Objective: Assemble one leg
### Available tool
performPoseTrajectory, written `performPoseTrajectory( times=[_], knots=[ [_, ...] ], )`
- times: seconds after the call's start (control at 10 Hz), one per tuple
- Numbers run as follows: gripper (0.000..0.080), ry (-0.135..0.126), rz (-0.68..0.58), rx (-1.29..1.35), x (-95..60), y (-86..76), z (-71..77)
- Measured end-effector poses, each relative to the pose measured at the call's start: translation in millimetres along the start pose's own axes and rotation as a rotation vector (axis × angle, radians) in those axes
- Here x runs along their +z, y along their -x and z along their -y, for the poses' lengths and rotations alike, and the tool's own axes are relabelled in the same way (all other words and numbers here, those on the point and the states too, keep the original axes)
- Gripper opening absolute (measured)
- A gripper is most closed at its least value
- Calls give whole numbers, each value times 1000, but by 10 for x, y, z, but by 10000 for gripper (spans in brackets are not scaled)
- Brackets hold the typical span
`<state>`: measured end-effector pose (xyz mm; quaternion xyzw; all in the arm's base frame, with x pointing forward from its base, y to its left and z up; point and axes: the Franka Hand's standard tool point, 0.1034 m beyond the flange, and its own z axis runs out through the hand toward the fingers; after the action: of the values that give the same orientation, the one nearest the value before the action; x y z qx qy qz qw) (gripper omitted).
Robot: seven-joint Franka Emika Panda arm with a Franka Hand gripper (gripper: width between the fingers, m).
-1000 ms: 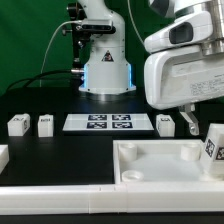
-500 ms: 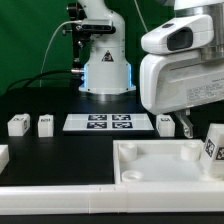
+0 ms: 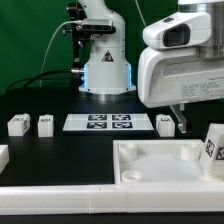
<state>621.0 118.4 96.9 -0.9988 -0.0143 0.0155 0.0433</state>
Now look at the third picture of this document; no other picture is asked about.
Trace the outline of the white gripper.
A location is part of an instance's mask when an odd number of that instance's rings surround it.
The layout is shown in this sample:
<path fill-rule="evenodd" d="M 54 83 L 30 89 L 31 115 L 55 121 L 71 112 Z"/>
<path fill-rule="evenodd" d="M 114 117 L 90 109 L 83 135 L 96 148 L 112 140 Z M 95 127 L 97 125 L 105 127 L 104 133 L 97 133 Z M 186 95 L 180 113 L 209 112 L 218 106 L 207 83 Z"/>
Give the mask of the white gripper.
<path fill-rule="evenodd" d="M 138 96 L 148 108 L 171 105 L 184 134 L 187 120 L 181 103 L 224 98 L 224 58 L 200 59 L 196 48 L 157 51 L 147 47 L 139 59 Z"/>

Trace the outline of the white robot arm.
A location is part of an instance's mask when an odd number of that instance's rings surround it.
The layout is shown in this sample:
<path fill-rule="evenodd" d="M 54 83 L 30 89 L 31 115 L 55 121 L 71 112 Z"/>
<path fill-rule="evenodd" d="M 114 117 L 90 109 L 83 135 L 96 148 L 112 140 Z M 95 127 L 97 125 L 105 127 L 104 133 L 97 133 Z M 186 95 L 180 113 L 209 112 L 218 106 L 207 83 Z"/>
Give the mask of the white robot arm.
<path fill-rule="evenodd" d="M 91 43 L 89 60 L 74 60 L 82 93 L 106 100 L 136 90 L 148 108 L 169 106 L 181 132 L 185 104 L 224 98 L 224 0 L 178 0 L 176 13 L 147 26 L 136 85 L 125 58 L 123 18 L 105 0 L 77 0 L 68 11 L 78 35 L 74 48 Z"/>

